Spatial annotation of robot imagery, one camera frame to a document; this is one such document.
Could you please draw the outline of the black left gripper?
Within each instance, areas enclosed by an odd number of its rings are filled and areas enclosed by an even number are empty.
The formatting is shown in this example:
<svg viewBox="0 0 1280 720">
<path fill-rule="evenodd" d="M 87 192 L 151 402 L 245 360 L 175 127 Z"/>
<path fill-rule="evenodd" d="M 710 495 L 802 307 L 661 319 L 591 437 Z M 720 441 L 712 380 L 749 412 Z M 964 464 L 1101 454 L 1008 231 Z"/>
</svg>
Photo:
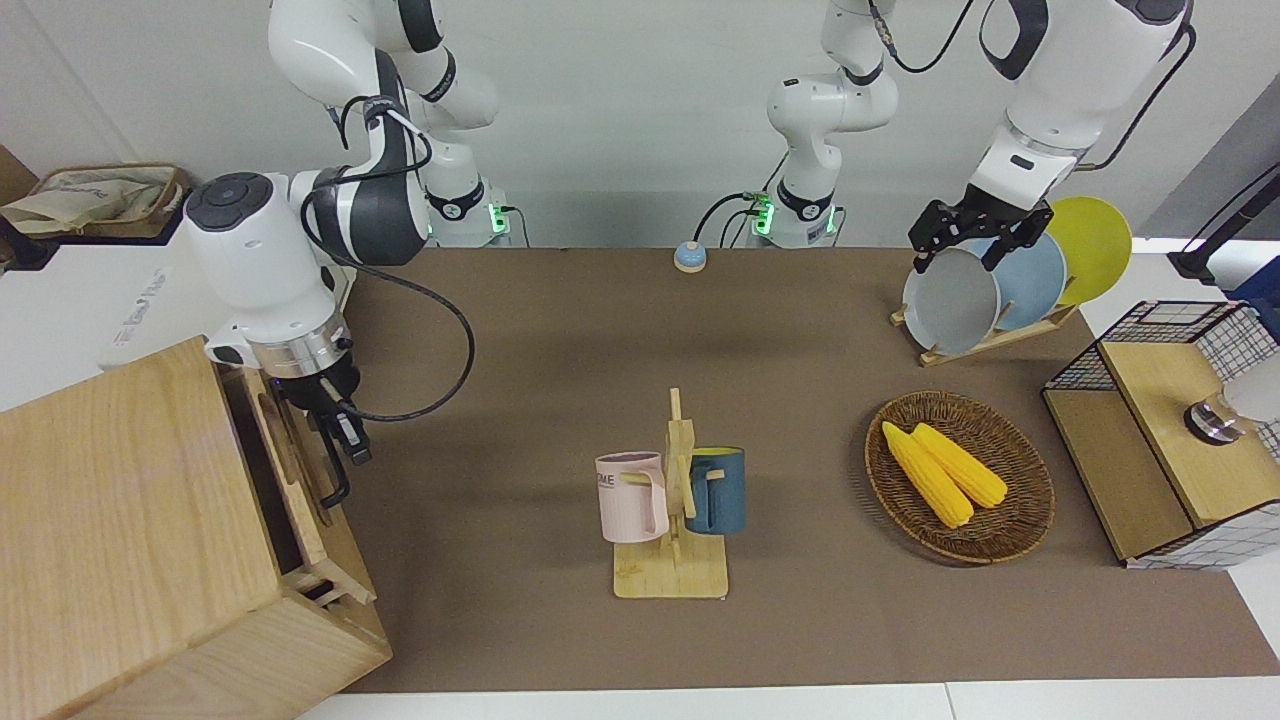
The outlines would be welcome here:
<svg viewBox="0 0 1280 720">
<path fill-rule="evenodd" d="M 1053 209 L 1044 200 L 1025 210 L 997 199 L 955 204 L 934 199 L 908 231 L 916 254 L 913 268 L 915 273 L 924 274 L 943 249 L 964 240 L 993 238 L 982 255 L 983 268 L 993 273 L 1009 254 L 1034 245 L 1052 218 Z"/>
</svg>

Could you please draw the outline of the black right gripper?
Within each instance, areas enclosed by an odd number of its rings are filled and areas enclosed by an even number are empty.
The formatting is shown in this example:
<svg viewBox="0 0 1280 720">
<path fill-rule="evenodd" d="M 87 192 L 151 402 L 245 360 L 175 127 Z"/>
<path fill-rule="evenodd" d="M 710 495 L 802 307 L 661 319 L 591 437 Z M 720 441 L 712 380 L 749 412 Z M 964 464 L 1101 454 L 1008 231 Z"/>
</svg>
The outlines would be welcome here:
<svg viewBox="0 0 1280 720">
<path fill-rule="evenodd" d="M 315 415 L 317 433 L 324 442 L 338 447 L 355 465 L 372 460 L 372 450 L 364 420 L 339 407 L 339 401 L 352 400 L 361 382 L 353 354 L 346 354 L 328 369 L 296 379 L 273 378 L 271 386 L 293 406 Z"/>
</svg>

